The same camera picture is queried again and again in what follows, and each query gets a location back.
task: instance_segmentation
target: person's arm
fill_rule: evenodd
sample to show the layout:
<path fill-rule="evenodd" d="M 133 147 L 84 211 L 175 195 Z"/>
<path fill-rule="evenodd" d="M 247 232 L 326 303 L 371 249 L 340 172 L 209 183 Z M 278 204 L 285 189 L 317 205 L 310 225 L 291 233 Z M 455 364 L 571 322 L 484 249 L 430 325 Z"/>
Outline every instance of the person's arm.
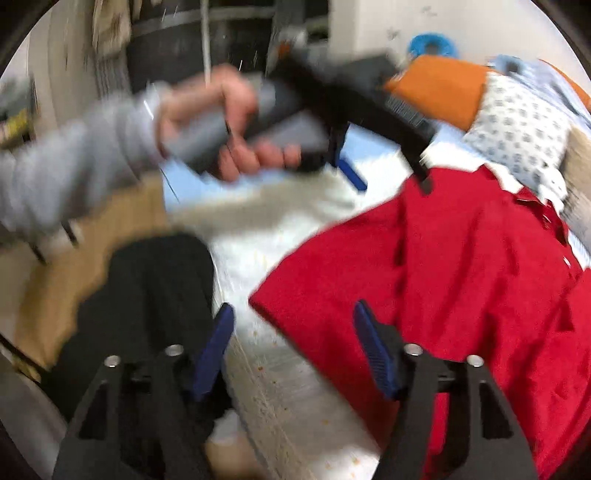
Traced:
<path fill-rule="evenodd" d="M 157 168 L 163 158 L 148 110 L 158 105 L 155 89 L 135 99 L 116 95 L 70 125 L 0 153 L 2 226 L 24 236 L 51 231 Z"/>
<path fill-rule="evenodd" d="M 30 236 L 84 215 L 115 189 L 158 168 L 163 144 L 218 105 L 234 133 L 220 151 L 222 180 L 299 164 L 298 147 L 247 146 L 241 135 L 256 110 L 256 93 L 236 69 L 218 67 L 209 84 L 195 77 L 171 90 L 151 87 L 137 98 L 115 96 L 37 142 L 0 153 L 0 225 Z"/>

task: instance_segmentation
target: polka dot fabric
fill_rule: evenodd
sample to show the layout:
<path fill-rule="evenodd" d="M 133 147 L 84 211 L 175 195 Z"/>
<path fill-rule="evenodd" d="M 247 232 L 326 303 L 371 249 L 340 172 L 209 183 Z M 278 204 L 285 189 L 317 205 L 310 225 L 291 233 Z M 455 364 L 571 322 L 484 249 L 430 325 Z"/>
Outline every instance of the polka dot fabric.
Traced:
<path fill-rule="evenodd" d="M 505 165 L 538 192 L 544 170 L 558 169 L 569 131 L 568 117 L 512 78 L 489 72 L 486 91 L 464 142 L 489 161 Z"/>

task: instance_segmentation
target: red fabric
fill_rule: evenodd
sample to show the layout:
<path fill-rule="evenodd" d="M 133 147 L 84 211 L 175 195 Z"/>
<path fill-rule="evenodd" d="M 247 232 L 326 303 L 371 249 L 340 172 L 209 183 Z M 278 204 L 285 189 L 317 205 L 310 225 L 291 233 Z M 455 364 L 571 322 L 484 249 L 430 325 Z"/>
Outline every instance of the red fabric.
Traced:
<path fill-rule="evenodd" d="M 395 411 L 355 336 L 357 300 L 435 356 L 481 355 L 546 479 L 591 416 L 589 270 L 554 209 L 529 190 L 503 191 L 486 167 L 431 174 L 428 197 L 409 180 L 394 200 L 307 241 L 251 305 L 332 381 L 382 445 Z M 443 445 L 444 402 L 431 458 Z"/>

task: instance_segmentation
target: white cable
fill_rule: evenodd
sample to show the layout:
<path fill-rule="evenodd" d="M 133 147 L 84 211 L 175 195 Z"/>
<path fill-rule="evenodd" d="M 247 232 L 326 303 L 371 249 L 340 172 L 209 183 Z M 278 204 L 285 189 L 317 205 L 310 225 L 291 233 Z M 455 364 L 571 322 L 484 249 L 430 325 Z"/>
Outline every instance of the white cable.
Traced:
<path fill-rule="evenodd" d="M 212 56 L 209 49 L 209 0 L 201 0 L 201 43 L 203 48 L 203 73 L 205 83 L 212 79 Z"/>

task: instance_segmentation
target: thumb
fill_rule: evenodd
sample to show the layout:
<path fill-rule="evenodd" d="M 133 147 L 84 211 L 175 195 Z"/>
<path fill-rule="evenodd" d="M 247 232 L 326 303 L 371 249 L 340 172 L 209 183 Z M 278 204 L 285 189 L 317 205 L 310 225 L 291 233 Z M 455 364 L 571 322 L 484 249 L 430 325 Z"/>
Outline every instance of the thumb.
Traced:
<path fill-rule="evenodd" d="M 236 77 L 224 82 L 223 98 L 228 126 L 233 133 L 243 135 L 248 121 L 258 109 L 256 92 L 247 80 Z"/>

